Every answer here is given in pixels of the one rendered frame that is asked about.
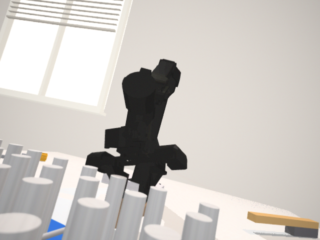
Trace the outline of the brown wooden tool handle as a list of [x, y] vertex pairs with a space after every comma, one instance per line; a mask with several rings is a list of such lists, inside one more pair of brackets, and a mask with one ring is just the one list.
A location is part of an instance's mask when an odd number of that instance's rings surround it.
[[[119, 212], [118, 212], [118, 217], [117, 217], [115, 229], [117, 228], [117, 223], [118, 223], [119, 214], [120, 214], [120, 210], [121, 210], [121, 206], [122, 206], [122, 201], [123, 201], [123, 198], [121, 199], [121, 204], [120, 204], [120, 208], [119, 208]], [[147, 202], [146, 202], [145, 207], [144, 207], [143, 217], [145, 215], [146, 205], [147, 205]], [[50, 232], [47, 232], [47, 233], [44, 233], [42, 235], [41, 240], [47, 240], [49, 238], [53, 238], [53, 237], [59, 236], [59, 235], [64, 233], [64, 230], [65, 230], [65, 227], [60, 228], [60, 229], [56, 229], [56, 230], [53, 230], [53, 231], [50, 231]]]

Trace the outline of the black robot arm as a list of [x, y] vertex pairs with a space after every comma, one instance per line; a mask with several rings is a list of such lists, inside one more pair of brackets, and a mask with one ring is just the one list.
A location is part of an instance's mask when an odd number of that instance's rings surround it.
[[[151, 153], [159, 145], [158, 134], [168, 98], [175, 92], [180, 82], [181, 72], [174, 61], [160, 59], [152, 71], [142, 68], [127, 75], [122, 81], [125, 106], [128, 109], [126, 123], [133, 120], [130, 127], [105, 130], [104, 148], [140, 148], [149, 152], [150, 136], [145, 122], [153, 126], [155, 140]], [[142, 122], [145, 121], [145, 122]], [[126, 124], [125, 123], [125, 124]]]

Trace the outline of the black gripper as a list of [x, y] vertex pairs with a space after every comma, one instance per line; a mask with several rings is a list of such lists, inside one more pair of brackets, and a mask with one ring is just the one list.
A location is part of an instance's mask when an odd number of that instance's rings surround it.
[[156, 136], [153, 134], [154, 127], [146, 121], [131, 120], [121, 128], [130, 127], [133, 122], [145, 122], [148, 127], [150, 138], [148, 152], [140, 151], [141, 147], [117, 148], [116, 151], [120, 153], [120, 156], [114, 156], [107, 151], [91, 152], [87, 155], [85, 166], [98, 168], [97, 172], [107, 174], [109, 180], [111, 175], [127, 178], [122, 195], [123, 198], [130, 175], [124, 171], [124, 167], [139, 165], [140, 182], [138, 192], [147, 195], [147, 203], [150, 187], [155, 187], [160, 178], [167, 174], [166, 164], [171, 170], [185, 170], [187, 169], [187, 156], [176, 144], [157, 146], [154, 149], [154, 153], [151, 153], [152, 141], [156, 140]]

